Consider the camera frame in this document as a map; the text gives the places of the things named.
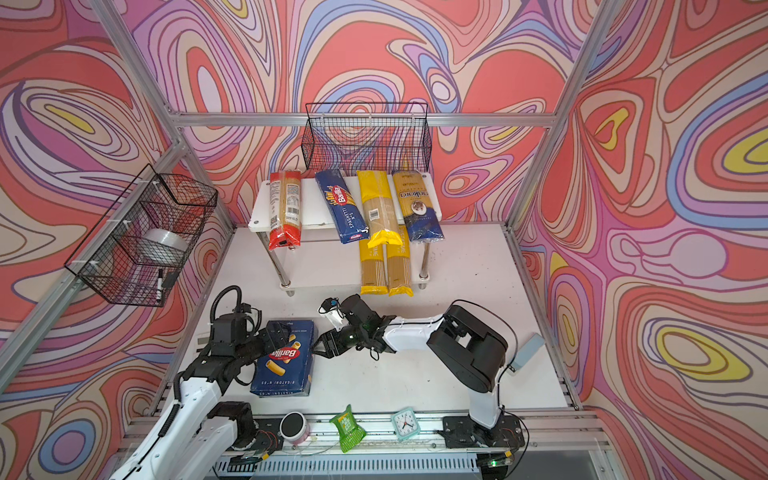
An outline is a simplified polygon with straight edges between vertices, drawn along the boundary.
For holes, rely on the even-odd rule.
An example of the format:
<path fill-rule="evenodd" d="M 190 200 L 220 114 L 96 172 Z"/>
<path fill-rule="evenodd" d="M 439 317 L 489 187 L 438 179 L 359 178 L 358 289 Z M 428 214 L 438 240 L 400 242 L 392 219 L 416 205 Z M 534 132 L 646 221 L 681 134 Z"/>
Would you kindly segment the blue Barilla spaghetti box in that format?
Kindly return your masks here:
<path fill-rule="evenodd" d="M 326 200 L 340 242 L 349 244 L 369 238 L 368 225 L 339 170 L 323 170 L 315 181 Z"/>

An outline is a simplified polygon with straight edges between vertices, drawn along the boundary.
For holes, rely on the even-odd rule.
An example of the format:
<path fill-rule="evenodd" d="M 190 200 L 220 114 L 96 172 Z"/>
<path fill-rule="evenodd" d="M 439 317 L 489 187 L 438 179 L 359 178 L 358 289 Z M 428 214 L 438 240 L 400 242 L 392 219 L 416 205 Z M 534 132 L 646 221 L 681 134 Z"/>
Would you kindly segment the long yellow Pastatime bag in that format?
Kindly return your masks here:
<path fill-rule="evenodd" d="M 409 237 L 404 225 L 398 226 L 402 244 L 389 244 L 386 247 L 386 272 L 388 295 L 407 295 L 413 297 L 411 286 L 411 259 Z"/>

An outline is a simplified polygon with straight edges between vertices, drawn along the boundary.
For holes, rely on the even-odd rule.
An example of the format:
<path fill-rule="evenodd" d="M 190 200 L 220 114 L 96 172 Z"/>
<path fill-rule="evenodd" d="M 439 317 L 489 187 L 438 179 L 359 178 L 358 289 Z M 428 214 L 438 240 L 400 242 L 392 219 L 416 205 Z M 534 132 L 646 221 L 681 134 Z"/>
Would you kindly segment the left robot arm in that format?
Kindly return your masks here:
<path fill-rule="evenodd" d="M 217 294 L 208 343 L 174 376 L 170 403 L 112 479 L 202 479 L 228 449 L 254 442 L 258 427 L 250 404 L 223 395 L 240 381 L 243 368 L 290 342 L 287 323 L 263 327 L 261 321 L 239 286 Z"/>

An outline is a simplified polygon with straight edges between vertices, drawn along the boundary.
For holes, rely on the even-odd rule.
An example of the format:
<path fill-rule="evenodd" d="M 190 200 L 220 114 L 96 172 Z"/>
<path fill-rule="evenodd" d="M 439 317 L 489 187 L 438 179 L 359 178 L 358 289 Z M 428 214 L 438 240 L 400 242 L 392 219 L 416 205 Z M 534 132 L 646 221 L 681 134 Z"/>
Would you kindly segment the dark blue yellow spaghetti bag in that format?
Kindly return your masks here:
<path fill-rule="evenodd" d="M 414 243 L 443 240 L 444 234 L 422 174 L 399 171 L 392 178 L 409 240 Z"/>

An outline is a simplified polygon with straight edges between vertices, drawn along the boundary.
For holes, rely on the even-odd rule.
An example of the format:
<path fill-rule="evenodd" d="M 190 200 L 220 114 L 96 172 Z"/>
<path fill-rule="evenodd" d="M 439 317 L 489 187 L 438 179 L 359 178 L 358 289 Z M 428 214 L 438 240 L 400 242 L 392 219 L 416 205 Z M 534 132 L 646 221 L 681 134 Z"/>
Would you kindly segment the yellow barcode spaghetti bag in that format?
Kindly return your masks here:
<path fill-rule="evenodd" d="M 367 248 L 402 246 L 388 175 L 383 171 L 358 171 L 362 213 L 369 228 Z"/>

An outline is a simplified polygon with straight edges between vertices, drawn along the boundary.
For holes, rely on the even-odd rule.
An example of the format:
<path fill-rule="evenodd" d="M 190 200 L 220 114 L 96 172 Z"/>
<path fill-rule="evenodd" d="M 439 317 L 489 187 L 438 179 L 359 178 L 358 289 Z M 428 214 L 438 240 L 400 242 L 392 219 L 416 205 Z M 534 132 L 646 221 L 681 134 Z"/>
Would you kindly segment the short yellow Pastatime bag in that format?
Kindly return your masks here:
<path fill-rule="evenodd" d="M 369 248 L 366 241 L 359 245 L 361 266 L 361 295 L 387 295 L 385 249 L 381 245 Z"/>

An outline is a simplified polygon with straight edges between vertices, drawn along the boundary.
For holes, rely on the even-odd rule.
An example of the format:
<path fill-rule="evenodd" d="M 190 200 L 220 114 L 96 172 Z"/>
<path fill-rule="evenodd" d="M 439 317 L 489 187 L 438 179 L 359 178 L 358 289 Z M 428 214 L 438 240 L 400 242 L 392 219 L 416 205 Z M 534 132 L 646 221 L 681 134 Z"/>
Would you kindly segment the red spaghetti bag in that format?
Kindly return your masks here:
<path fill-rule="evenodd" d="M 270 174 L 269 250 L 301 244 L 301 179 L 301 173 L 294 170 Z"/>

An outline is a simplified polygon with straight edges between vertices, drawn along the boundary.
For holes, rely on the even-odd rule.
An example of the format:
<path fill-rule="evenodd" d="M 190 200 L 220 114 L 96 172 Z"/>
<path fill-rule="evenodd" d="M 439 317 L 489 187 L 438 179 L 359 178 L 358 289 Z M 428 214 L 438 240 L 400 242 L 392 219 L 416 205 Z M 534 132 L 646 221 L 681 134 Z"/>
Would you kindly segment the blue Barilla rigatoni box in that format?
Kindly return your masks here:
<path fill-rule="evenodd" d="M 291 329 L 288 344 L 256 363 L 250 392 L 260 398 L 308 396 L 311 390 L 315 324 L 310 319 L 275 320 Z"/>

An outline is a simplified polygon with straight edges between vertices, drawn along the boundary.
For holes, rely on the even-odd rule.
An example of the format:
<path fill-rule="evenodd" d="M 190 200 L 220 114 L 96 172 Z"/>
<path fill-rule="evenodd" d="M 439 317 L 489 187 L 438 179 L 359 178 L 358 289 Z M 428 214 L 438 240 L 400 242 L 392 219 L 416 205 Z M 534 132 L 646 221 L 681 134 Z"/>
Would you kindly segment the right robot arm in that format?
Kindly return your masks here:
<path fill-rule="evenodd" d="M 312 353 L 332 359 L 345 352 L 367 350 L 377 359 L 382 353 L 430 351 L 468 388 L 469 414 L 463 427 L 452 427 L 458 417 L 445 418 L 446 444 L 462 438 L 491 447 L 502 428 L 502 408 L 497 399 L 499 377 L 506 367 L 508 342 L 500 333 L 465 309 L 461 299 L 434 317 L 409 319 L 380 315 L 360 295 L 340 301 L 324 300 L 318 313 L 333 325 L 312 345 Z"/>

